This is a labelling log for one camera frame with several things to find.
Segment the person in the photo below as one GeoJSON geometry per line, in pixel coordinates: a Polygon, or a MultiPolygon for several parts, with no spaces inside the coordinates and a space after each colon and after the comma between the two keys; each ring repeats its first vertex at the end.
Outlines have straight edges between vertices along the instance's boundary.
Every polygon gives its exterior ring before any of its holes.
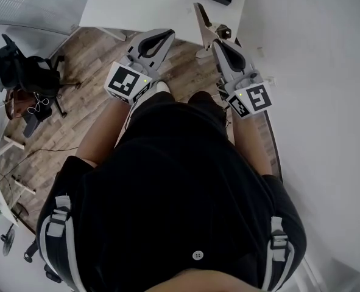
{"type": "Polygon", "coordinates": [[[185,104],[163,82],[156,91],[119,141],[130,106],[109,101],[57,175],[37,235],[54,198],[67,194],[87,291],[251,292],[262,287],[278,216],[295,248],[289,278],[305,231],[253,118],[233,112],[233,145],[207,92],[185,104]]]}

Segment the black office chair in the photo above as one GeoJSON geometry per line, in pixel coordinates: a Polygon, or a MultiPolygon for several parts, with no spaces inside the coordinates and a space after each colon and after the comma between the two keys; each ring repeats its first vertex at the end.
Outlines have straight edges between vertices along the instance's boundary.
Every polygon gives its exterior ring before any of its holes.
{"type": "Polygon", "coordinates": [[[65,57],[58,56],[53,66],[48,58],[25,57],[7,35],[2,34],[2,37],[6,46],[0,48],[0,92],[3,89],[21,88],[25,92],[39,94],[40,98],[48,98],[51,102],[55,102],[61,116],[66,117],[67,113],[62,111],[57,100],[58,92],[65,85],[79,88],[80,83],[61,85],[60,73],[57,69],[59,62],[64,61],[65,57]],[[49,69],[42,68],[39,63],[46,63],[49,69]]]}

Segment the table leg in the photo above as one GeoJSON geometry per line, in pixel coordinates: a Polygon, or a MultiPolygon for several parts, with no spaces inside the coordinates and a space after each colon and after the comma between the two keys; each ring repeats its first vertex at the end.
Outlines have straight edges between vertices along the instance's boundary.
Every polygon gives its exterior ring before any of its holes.
{"type": "Polygon", "coordinates": [[[127,36],[124,35],[119,29],[103,28],[103,27],[97,27],[97,29],[100,29],[101,31],[109,34],[113,38],[119,39],[121,41],[125,41],[125,39],[127,39],[127,36]]]}
{"type": "Polygon", "coordinates": [[[205,58],[212,55],[212,50],[201,49],[196,52],[196,58],[205,58]]]}

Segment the white cable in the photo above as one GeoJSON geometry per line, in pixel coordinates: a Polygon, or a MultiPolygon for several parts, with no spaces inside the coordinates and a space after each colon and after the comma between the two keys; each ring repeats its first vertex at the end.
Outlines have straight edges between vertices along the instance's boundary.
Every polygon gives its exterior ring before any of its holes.
{"type": "Polygon", "coordinates": [[[27,108],[27,111],[30,114],[38,113],[40,111],[40,104],[43,104],[44,106],[47,106],[49,104],[49,102],[50,102],[49,99],[40,100],[39,99],[39,94],[37,94],[37,93],[34,93],[34,95],[35,95],[37,103],[36,103],[35,107],[28,107],[27,108]]]}

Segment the shoe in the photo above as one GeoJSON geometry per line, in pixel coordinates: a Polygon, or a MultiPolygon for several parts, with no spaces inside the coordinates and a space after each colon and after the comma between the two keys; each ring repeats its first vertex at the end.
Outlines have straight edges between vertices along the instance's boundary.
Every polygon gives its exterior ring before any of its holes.
{"type": "Polygon", "coordinates": [[[157,83],[157,91],[156,91],[156,93],[158,93],[158,92],[168,92],[168,93],[170,93],[170,89],[169,89],[168,85],[164,81],[159,81],[157,83]]]}

